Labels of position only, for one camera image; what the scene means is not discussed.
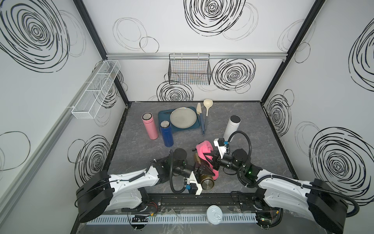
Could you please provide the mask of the blue thermos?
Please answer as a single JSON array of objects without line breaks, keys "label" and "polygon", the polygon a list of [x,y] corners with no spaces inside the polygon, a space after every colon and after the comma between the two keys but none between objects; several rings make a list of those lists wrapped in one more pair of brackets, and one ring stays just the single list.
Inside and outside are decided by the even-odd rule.
[{"label": "blue thermos", "polygon": [[166,147],[171,147],[174,144],[172,136],[172,128],[169,121],[160,122],[160,132]]}]

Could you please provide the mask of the gold thermos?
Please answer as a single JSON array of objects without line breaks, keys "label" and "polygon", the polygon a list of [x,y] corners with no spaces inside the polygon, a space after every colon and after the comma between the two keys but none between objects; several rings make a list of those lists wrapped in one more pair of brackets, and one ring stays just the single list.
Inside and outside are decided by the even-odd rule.
[{"label": "gold thermos", "polygon": [[[194,154],[194,161],[199,162],[202,165],[208,166],[208,164],[205,161],[202,161],[201,159],[199,159],[198,153]],[[202,185],[203,190],[211,190],[214,187],[214,180],[211,176],[206,176],[206,175],[201,176],[198,174],[197,179]]]}]

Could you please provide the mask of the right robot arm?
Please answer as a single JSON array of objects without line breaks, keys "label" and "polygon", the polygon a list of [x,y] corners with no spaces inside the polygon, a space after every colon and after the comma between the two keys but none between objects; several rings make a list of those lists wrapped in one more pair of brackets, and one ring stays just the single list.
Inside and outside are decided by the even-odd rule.
[{"label": "right robot arm", "polygon": [[281,208],[315,221],[334,234],[342,234],[345,220],[359,213],[358,203],[349,196],[333,191],[320,179],[301,181],[274,174],[251,163],[252,144],[243,131],[233,132],[228,139],[214,143],[203,141],[196,146],[198,156],[208,163],[213,179],[219,169],[235,171],[238,181],[254,188],[252,198],[258,210]]}]

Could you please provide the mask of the pink microfiber cloth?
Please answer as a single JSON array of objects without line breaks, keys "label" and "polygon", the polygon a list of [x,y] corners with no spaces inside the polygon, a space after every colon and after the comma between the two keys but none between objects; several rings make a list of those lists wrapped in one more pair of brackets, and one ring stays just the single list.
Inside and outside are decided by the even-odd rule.
[{"label": "pink microfiber cloth", "polygon": [[212,153],[213,155],[215,155],[216,153],[214,152],[212,144],[208,140],[202,141],[201,143],[196,145],[196,150],[199,159],[205,161],[208,164],[210,170],[214,173],[212,178],[214,181],[216,181],[219,176],[219,172],[213,169],[213,156],[210,155],[210,153]]}]

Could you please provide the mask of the pink thermos steel lid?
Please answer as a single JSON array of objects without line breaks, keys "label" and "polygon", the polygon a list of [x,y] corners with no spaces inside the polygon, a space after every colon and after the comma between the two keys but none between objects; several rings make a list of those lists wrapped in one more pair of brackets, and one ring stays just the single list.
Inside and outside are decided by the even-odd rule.
[{"label": "pink thermos steel lid", "polygon": [[151,140],[158,138],[158,130],[153,118],[152,113],[144,113],[142,115],[142,121]]}]

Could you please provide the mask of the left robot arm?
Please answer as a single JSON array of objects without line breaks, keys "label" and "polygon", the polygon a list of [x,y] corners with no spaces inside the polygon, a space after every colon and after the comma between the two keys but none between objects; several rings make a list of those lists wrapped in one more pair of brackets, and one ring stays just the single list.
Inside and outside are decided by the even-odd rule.
[{"label": "left robot arm", "polygon": [[203,188],[199,176],[214,176],[214,172],[205,160],[189,165],[186,158],[187,152],[177,148],[165,158],[150,161],[143,170],[119,175],[106,170],[96,173],[76,191],[79,222],[89,222],[110,210],[145,206],[149,202],[145,188],[171,182],[174,175],[184,178],[185,189],[200,195]]}]

